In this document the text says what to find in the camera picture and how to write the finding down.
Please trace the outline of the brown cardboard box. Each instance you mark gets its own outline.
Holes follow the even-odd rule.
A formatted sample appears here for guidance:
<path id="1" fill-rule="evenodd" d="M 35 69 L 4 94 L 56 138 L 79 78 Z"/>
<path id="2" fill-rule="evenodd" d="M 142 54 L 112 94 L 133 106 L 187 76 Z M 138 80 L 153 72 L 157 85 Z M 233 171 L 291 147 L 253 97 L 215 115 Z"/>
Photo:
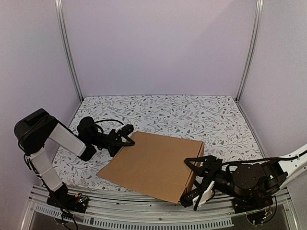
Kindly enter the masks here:
<path id="1" fill-rule="evenodd" d="M 204 142 L 137 131 L 134 146 L 122 147 L 99 178 L 131 191 L 177 204 L 192 188 L 195 174 L 186 158 L 204 154 Z"/>

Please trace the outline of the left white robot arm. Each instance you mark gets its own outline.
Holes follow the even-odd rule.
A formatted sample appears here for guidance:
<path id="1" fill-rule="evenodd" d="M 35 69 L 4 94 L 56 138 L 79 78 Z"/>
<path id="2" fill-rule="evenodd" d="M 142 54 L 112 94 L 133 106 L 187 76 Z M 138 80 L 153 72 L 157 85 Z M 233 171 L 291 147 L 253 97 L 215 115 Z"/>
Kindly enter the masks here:
<path id="1" fill-rule="evenodd" d="M 133 125 L 121 123 L 120 127 L 105 133 L 99 123 L 90 116 L 84 117 L 77 126 L 77 132 L 73 133 L 56 117 L 40 108 L 18 121 L 14 127 L 26 164 L 45 187 L 54 192 L 52 199 L 61 208 L 71 204 L 71 197 L 60 190 L 65 183 L 58 176 L 46 150 L 49 141 L 84 162 L 91 160 L 98 150 L 107 150 L 111 157 L 115 157 L 122 147 L 135 144 L 130 137 Z"/>

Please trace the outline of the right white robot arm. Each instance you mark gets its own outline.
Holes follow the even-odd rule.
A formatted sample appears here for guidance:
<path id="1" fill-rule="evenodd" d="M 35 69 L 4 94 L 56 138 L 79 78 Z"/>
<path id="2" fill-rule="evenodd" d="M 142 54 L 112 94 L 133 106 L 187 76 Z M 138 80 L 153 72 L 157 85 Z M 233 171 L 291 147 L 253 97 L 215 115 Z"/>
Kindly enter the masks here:
<path id="1" fill-rule="evenodd" d="M 266 194 L 275 193 L 306 170 L 307 147 L 303 145 L 281 157 L 224 162 L 209 155 L 186 158 L 184 163 L 202 178 L 201 183 L 194 183 L 200 194 L 215 189 L 233 196 L 250 196 L 248 205 L 258 209 L 266 202 Z"/>

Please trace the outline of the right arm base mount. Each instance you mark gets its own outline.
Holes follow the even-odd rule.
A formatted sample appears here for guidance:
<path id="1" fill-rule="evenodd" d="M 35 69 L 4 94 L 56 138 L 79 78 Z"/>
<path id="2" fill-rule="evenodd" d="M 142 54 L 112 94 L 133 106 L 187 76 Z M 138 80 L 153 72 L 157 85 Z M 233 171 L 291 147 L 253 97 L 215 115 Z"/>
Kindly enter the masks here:
<path id="1" fill-rule="evenodd" d="M 246 197 L 235 197 L 232 199 L 232 206 L 236 214 L 260 210 L 273 204 L 273 196 L 248 195 Z"/>

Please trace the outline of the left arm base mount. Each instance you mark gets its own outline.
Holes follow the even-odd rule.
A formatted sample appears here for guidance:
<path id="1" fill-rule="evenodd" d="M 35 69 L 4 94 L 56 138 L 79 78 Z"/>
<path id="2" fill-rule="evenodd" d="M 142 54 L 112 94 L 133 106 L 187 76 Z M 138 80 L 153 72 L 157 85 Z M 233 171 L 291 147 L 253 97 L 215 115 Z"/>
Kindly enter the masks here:
<path id="1" fill-rule="evenodd" d="M 58 208 L 66 208 L 68 211 L 85 213 L 87 210 L 89 197 L 82 193 L 74 195 L 68 194 L 67 191 L 58 190 L 49 193 L 47 204 Z"/>

